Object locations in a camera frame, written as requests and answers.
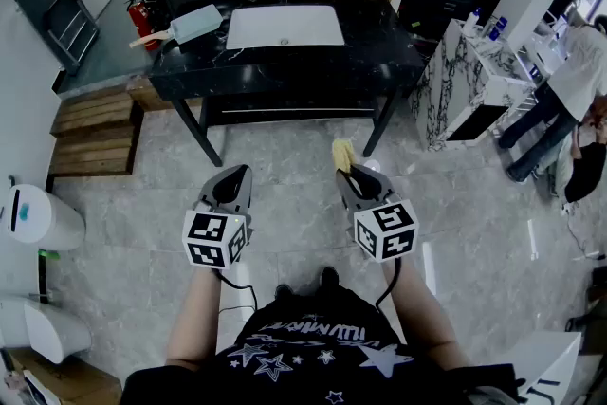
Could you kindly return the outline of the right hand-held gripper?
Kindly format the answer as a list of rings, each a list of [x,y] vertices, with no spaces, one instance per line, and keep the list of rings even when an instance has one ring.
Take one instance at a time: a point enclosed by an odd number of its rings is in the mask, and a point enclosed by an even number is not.
[[[353,178],[338,169],[336,183],[347,211],[346,234],[368,257],[387,262],[414,250],[418,218],[386,175],[354,164]]]

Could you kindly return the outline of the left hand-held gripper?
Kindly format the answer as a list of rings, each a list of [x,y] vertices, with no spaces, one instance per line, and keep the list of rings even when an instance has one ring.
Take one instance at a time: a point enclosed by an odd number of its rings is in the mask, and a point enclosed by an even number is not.
[[[191,265],[229,269],[240,260],[253,233],[248,213],[251,192],[252,170],[246,164],[225,169],[203,185],[200,200],[186,211],[182,229],[182,244]]]

